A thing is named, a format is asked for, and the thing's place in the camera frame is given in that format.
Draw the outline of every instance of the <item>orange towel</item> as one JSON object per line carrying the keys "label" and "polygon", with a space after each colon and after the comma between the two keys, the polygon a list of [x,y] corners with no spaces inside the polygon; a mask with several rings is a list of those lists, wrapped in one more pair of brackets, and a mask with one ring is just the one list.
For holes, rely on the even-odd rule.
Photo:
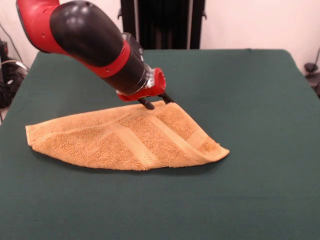
{"label": "orange towel", "polygon": [[88,168],[143,171],[221,160],[229,150],[176,103],[153,102],[69,115],[28,125],[36,152]]}

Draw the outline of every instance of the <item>black stand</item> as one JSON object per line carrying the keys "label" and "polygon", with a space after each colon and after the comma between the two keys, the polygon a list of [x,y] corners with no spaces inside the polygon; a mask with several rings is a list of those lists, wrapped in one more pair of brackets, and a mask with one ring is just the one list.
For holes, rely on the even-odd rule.
{"label": "black stand", "polygon": [[144,49],[199,49],[204,9],[205,0],[121,0],[120,15]]}

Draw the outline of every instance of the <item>green tablecloth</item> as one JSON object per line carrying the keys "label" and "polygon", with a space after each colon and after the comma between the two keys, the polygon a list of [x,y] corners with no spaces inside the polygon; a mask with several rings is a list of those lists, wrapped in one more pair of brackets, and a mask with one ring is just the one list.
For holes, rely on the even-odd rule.
{"label": "green tablecloth", "polygon": [[319,239],[320,101],[290,54],[149,50],[144,58],[230,155],[124,172],[33,152],[25,125],[125,104],[75,60],[39,53],[0,127],[0,239]]}

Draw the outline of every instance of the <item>cable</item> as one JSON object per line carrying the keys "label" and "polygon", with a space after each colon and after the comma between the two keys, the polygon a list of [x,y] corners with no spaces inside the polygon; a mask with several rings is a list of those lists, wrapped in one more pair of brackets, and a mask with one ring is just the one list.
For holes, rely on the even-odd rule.
{"label": "cable", "polygon": [[0,66],[2,66],[4,64],[8,64],[8,63],[14,63],[14,64],[18,65],[19,67],[23,68],[24,70],[26,70],[27,72],[29,72],[29,70],[30,70],[26,65],[24,65],[22,62],[20,62],[16,59],[9,59],[9,60],[0,62]]}
{"label": "cable", "polygon": [[21,56],[20,56],[20,54],[19,54],[19,52],[18,52],[18,50],[17,50],[17,48],[16,48],[16,46],[15,46],[15,44],[14,44],[14,41],[12,40],[11,36],[7,33],[7,31],[4,29],[4,27],[3,27],[2,24],[1,24],[1,22],[0,22],[0,28],[1,28],[2,31],[5,33],[5,35],[7,35],[7,37],[10,39],[10,42],[12,43],[12,46],[13,46],[16,54],[18,55],[20,61],[23,62],[23,61],[22,61],[22,58],[21,58]]}
{"label": "cable", "polygon": [[319,60],[319,55],[320,55],[320,47],[319,47],[319,50],[318,50],[318,54],[316,55],[316,59],[314,61],[314,66],[313,66],[313,72],[316,70],[316,65],[317,65],[317,62]]}

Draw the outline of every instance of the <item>towel stripe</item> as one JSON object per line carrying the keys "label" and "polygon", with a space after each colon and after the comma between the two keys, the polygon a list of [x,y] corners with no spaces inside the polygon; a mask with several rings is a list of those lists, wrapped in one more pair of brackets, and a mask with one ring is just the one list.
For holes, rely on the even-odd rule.
{"label": "towel stripe", "polygon": [[129,148],[133,155],[141,161],[146,170],[154,165],[157,157],[144,145],[135,133],[126,126],[113,122],[108,126],[114,134],[116,134],[123,143]]}
{"label": "towel stripe", "polygon": [[218,161],[228,154],[228,151],[221,151],[215,156],[208,156],[202,152],[194,149],[189,143],[187,143],[180,135],[175,131],[165,125],[160,119],[152,114],[146,114],[146,119],[148,119],[154,126],[156,126],[160,131],[162,131],[168,138],[170,138],[180,149],[182,149],[191,158],[200,164],[212,163]]}

